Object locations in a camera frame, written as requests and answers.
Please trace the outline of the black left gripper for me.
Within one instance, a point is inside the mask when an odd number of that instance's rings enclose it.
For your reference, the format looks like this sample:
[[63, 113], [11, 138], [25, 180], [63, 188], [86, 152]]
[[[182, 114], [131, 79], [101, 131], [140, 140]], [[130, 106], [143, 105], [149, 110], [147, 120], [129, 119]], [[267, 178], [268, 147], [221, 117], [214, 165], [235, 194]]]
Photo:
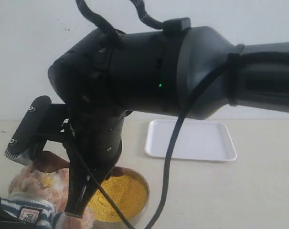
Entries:
[[8, 215], [1, 208], [1, 198], [0, 198], [0, 229], [23, 229], [24, 223], [17, 220], [16, 218]]

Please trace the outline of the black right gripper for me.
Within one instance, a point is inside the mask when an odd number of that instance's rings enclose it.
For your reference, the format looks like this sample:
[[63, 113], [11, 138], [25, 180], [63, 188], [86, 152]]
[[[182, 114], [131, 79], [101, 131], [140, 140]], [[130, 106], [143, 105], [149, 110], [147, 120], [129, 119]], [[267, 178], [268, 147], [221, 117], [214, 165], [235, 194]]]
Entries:
[[89, 111], [73, 110], [63, 105], [63, 117], [69, 121], [65, 146], [70, 159], [69, 188], [65, 213], [82, 218], [97, 190], [87, 172], [96, 172], [101, 185], [111, 176], [121, 151], [121, 133], [129, 110], [120, 106], [97, 107]]

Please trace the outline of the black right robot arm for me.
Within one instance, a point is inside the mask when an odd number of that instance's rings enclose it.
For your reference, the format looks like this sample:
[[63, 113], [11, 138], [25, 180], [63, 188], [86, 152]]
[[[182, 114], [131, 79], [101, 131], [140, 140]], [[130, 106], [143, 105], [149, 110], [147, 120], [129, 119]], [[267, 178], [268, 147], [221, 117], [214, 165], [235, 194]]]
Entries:
[[68, 215], [85, 208], [118, 161], [127, 111], [179, 116], [209, 73], [218, 77], [187, 117], [203, 120], [222, 106], [289, 113], [289, 42], [232, 45], [210, 27], [123, 34], [112, 43], [90, 32], [49, 68], [70, 126]]

